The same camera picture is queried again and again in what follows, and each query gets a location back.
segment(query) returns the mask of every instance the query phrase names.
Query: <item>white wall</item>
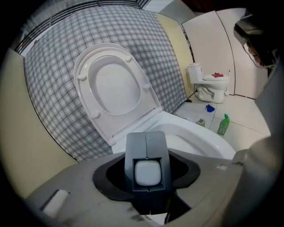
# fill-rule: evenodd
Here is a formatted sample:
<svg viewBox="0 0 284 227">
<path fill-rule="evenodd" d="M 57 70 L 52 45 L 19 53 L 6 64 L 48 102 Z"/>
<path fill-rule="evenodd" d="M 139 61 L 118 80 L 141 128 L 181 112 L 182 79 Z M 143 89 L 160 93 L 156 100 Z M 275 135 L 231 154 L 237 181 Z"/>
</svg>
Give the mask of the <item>white wall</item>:
<svg viewBox="0 0 284 227">
<path fill-rule="evenodd" d="M 228 34 L 236 70 L 235 94 L 256 98 L 267 82 L 267 70 L 254 65 L 240 42 L 234 36 L 235 23 L 245 14 L 245 8 L 233 8 L 217 11 Z"/>
<path fill-rule="evenodd" d="M 189 39 L 194 60 L 200 63 L 203 74 L 228 75 L 228 92 L 234 94 L 235 68 L 233 54 L 226 31 L 215 11 L 211 11 L 182 24 Z"/>
<path fill-rule="evenodd" d="M 170 4 L 173 0 L 151 0 L 143 9 L 160 12 L 164 7 Z"/>
<path fill-rule="evenodd" d="M 194 12 L 186 4 L 184 4 L 182 0 L 172 1 L 159 13 L 177 20 L 179 24 L 196 17 Z"/>
</svg>

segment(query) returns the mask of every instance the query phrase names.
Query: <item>green bottle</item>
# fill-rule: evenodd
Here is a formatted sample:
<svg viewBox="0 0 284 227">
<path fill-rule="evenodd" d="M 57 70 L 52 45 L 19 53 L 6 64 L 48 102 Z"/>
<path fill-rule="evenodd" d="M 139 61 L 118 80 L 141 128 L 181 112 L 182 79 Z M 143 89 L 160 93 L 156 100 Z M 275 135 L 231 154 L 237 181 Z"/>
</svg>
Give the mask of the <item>green bottle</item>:
<svg viewBox="0 0 284 227">
<path fill-rule="evenodd" d="M 218 129 L 218 134 L 219 135 L 222 135 L 224 136 L 228 126 L 229 126 L 229 123 L 230 123 L 230 118 L 228 117 L 227 114 L 225 114 L 225 119 L 223 119 L 221 122 L 220 122 L 220 126 L 219 126 L 219 129 Z"/>
</svg>

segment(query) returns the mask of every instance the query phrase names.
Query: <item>checkered fabric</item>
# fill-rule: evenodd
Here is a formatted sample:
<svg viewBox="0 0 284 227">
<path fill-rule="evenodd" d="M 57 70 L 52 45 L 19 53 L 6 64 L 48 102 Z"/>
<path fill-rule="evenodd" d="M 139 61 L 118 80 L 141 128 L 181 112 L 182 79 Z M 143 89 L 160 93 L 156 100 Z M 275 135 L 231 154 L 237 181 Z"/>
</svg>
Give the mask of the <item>checkered fabric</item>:
<svg viewBox="0 0 284 227">
<path fill-rule="evenodd" d="M 147 75 L 166 112 L 186 94 L 173 48 L 155 13 L 121 6 L 88 8 L 53 26 L 24 60 L 34 108 L 55 141 L 78 161 L 112 154 L 89 121 L 78 97 L 73 68 L 86 48 L 116 43 Z"/>
</svg>

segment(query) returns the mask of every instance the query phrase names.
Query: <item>red object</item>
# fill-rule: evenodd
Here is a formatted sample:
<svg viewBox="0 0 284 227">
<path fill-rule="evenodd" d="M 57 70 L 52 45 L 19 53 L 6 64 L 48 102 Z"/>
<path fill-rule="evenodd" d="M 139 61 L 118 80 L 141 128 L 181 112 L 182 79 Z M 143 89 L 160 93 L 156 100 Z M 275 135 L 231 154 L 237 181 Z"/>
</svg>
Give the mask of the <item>red object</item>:
<svg viewBox="0 0 284 227">
<path fill-rule="evenodd" d="M 214 74 L 212 74 L 212 76 L 213 77 L 222 77 L 222 76 L 224 76 L 223 74 L 220 74 L 220 73 L 214 73 Z"/>
</svg>

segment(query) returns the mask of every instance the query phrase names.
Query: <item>floor tile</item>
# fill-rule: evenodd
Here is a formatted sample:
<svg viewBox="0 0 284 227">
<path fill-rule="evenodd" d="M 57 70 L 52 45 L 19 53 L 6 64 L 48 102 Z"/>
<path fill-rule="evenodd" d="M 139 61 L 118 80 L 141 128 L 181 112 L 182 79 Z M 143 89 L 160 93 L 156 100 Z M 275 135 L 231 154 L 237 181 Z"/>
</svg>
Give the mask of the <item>floor tile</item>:
<svg viewBox="0 0 284 227">
<path fill-rule="evenodd" d="M 165 214 L 158 214 L 158 215 L 147 215 L 153 222 L 149 222 L 152 226 L 161 226 L 165 224 L 165 218 L 167 216 L 167 213 Z"/>
<path fill-rule="evenodd" d="M 217 133 L 221 120 L 220 118 L 214 117 L 209 129 Z M 254 142 L 267 137 L 267 135 L 230 122 L 225 135 L 221 137 L 223 137 L 235 151 L 239 151 L 248 149 Z"/>
<path fill-rule="evenodd" d="M 206 115 L 206 114 L 203 114 L 203 113 L 188 111 L 188 110 L 185 110 L 185 109 L 182 109 L 182 108 L 178 109 L 175 112 L 175 115 L 182 117 L 182 118 L 185 118 L 186 120 L 194 122 L 194 123 L 197 122 L 200 119 L 203 119 L 203 120 L 205 120 L 205 128 L 207 128 L 207 129 L 209 129 L 211 122 L 213 120 L 213 116 Z"/>
<path fill-rule="evenodd" d="M 268 126 L 253 99 L 238 95 L 225 97 L 224 103 L 218 104 L 214 116 L 223 119 L 224 114 L 228 114 L 231 122 L 270 135 Z"/>
<path fill-rule="evenodd" d="M 208 116 L 212 116 L 212 117 L 214 116 L 216 110 L 209 113 L 209 112 L 207 112 L 205 107 L 210 104 L 212 107 L 214 107 L 216 109 L 217 108 L 216 103 L 201 102 L 198 99 L 196 99 L 196 97 L 194 95 L 192 95 L 189 99 L 192 102 L 184 102 L 180 106 L 180 109 L 188 110 L 188 111 L 192 111 L 192 112 L 195 112 L 195 113 L 200 113 L 200 114 L 208 115 Z"/>
</svg>

